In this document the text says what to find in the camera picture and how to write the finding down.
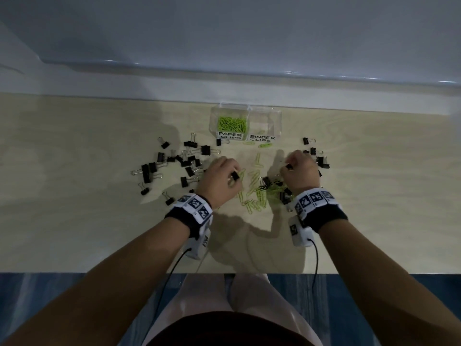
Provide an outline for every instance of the leg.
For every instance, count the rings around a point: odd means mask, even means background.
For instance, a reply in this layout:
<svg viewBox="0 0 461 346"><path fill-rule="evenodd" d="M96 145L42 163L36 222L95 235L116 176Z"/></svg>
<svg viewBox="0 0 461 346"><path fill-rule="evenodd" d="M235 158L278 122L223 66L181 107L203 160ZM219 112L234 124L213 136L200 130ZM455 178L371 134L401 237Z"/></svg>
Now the leg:
<svg viewBox="0 0 461 346"><path fill-rule="evenodd" d="M306 320L269 283L267 274L236 274L230 304L236 312L267 319L301 334L315 346L322 346Z"/></svg>
<svg viewBox="0 0 461 346"><path fill-rule="evenodd" d="M224 274L188 274L147 333L142 346L182 317L211 311L232 311L224 289Z"/></svg>

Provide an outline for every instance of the black cable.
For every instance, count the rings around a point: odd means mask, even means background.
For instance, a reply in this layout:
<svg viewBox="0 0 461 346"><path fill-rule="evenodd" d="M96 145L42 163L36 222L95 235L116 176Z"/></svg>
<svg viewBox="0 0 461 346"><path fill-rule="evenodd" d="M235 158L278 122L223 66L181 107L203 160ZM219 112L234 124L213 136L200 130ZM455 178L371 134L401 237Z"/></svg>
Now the black cable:
<svg viewBox="0 0 461 346"><path fill-rule="evenodd" d="M177 260L176 263L174 264L173 269L172 269L171 272L170 272L170 275L169 275L168 278L166 279L166 282L165 282L165 284L163 285L162 292L160 293L160 298L158 299L157 308L155 309L155 313L153 314L153 319L154 319L154 320L155 320L155 318L156 318L156 316L157 316L158 308L160 307L160 302L162 301L163 292L165 291L166 285L167 285L168 281L170 280L170 277L171 277L171 275L173 274L174 269L176 268L176 266L177 266L177 264L179 263L179 261L181 261L182 257L185 255L185 253L188 252L188 251L191 251L191 250L192 250L191 248L188 248L185 252L183 252L183 253L181 254L181 256L178 258L178 260Z"/></svg>
<svg viewBox="0 0 461 346"><path fill-rule="evenodd" d="M308 238L308 241L314 244L315 256L317 256L317 262L315 263L314 280L312 281L312 295L314 295L315 278L317 277L317 270L319 269L319 251L317 250L317 245L315 245L314 240Z"/></svg>

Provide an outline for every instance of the white wall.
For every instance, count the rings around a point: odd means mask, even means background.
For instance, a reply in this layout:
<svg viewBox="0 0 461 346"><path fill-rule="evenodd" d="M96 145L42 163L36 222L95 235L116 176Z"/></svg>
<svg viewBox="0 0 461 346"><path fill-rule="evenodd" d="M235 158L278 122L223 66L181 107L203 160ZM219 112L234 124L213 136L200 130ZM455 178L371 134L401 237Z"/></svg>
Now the white wall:
<svg viewBox="0 0 461 346"><path fill-rule="evenodd" d="M0 23L0 92L451 114L461 89L42 63Z"/></svg>

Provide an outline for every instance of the label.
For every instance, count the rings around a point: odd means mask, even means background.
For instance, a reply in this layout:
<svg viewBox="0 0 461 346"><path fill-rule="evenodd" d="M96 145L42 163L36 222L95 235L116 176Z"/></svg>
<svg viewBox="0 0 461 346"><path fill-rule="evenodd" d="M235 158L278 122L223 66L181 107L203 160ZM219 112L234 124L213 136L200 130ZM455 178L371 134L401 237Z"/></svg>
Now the label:
<svg viewBox="0 0 461 346"><path fill-rule="evenodd" d="M265 135L248 135L247 141L256 141L256 142L274 142L275 137L265 136Z"/></svg>
<svg viewBox="0 0 461 346"><path fill-rule="evenodd" d="M243 133L218 131L216 132L216 138L243 141Z"/></svg>

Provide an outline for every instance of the light wood tabletop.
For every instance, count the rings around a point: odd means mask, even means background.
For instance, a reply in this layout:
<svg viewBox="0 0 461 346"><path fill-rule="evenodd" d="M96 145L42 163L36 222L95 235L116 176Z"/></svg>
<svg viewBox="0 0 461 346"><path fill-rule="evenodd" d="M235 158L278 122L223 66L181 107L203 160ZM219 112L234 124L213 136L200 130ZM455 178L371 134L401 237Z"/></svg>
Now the light wood tabletop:
<svg viewBox="0 0 461 346"><path fill-rule="evenodd" d="M164 151L159 136L166 153L182 151L191 132L215 147L211 104L0 93L0 107L2 272L88 271L164 217L162 192L193 188L181 188L187 174L176 162L140 194L142 177L130 172ZM282 112L272 147L216 148L247 173L261 153L261 175L273 176L287 153L304 149L303 137L316 139L331 165L322 186L367 238L410 273L461 273L461 160L448 116ZM216 212L204 259L184 258L176 272L313 273L314 248L293 246L290 216L276 203L249 214L232 199ZM315 238L319 273L336 273Z"/></svg>

